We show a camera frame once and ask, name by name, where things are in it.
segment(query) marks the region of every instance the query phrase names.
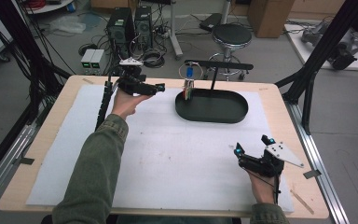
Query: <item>human hand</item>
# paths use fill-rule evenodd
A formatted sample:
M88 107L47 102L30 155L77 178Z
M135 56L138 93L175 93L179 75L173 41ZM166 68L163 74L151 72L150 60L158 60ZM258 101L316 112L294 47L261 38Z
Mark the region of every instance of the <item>human hand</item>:
M274 177L265 177L246 170L252 182L252 192L258 203L274 203Z
M152 96L138 95L132 96L128 95L126 92L121 89L117 89L115 101L113 103L112 114L121 116L123 119L126 119L127 116L135 113L135 107L140 104L143 100L147 100Z

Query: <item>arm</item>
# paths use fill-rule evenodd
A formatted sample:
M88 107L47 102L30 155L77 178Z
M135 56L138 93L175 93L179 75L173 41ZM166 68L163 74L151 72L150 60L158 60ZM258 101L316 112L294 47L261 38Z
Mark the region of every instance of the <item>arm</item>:
M117 91L112 114L81 149L65 196L53 209L53 223L105 223L129 129L125 119L147 98Z
M248 171L252 182L252 191L257 201L252 206L251 224L286 224L289 223L283 210L274 204L273 184L274 178L261 176Z

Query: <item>computer tower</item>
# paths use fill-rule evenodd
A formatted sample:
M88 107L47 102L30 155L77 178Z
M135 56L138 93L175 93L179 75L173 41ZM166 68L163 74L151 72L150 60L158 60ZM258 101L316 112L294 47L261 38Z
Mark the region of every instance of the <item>computer tower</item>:
M135 29L138 35L137 43L141 49L153 48L152 9L151 7L137 7L135 11Z
M115 60L131 57L135 48L135 44L131 43L135 38L131 9L115 7L106 25L106 30L111 48L114 50Z

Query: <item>wooden table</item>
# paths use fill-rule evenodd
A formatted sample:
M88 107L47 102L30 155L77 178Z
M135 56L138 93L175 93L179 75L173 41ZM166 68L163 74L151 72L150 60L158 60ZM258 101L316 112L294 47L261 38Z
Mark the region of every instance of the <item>wooden table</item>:
M0 200L1 210L13 212L48 212L52 210L52 206L26 205L26 200L34 185L41 163L51 144L54 142L55 136L81 86L93 84L103 85L105 81L106 77L89 76L73 76L68 79L62 93L49 112L48 117L25 155L26 158L34 159L34 163L32 165L21 164L19 166ZM166 88L181 88L183 86L182 79L149 78L146 83L165 83ZM211 87L211 81L198 80L196 86L197 88L208 89ZM299 218L327 218L329 213L316 180L314 178L306 179L303 176L303 173L310 170L310 164L308 163L308 159L278 88L273 84L245 82L216 82L215 88L217 90L254 91L259 93L272 136L289 146L305 164L304 169L299 169L288 163L285 164L283 172L286 176L288 188L291 192L292 201L295 207L295 212L288 214L287 216ZM120 211L116 209L112 209L112 212L120 213ZM150 215L205 216L205 214L202 214L202 211L194 211L191 213L188 213L187 211L186 214L180 214L180 211L162 212L160 210L148 210L138 211L136 214L140 213ZM232 211L226 211L225 213L215 215L224 217L250 216L250 214Z

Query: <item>stool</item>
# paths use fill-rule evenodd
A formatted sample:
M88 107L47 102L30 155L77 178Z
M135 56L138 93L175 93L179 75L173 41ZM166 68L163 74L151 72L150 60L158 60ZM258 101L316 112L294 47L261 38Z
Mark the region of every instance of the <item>stool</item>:
M216 56L223 56L224 63L230 63L231 59L234 59L237 63L241 63L240 60L232 55L236 49L243 49L251 43L252 33L245 27L237 24L221 24L217 25L212 30L212 36L214 42L219 44L223 48L223 53L215 53L209 58L210 60L215 60ZM228 77L240 73L239 79L243 80L245 74L242 70L236 70L231 72L229 69L226 69L225 72L220 74L226 76L227 81Z

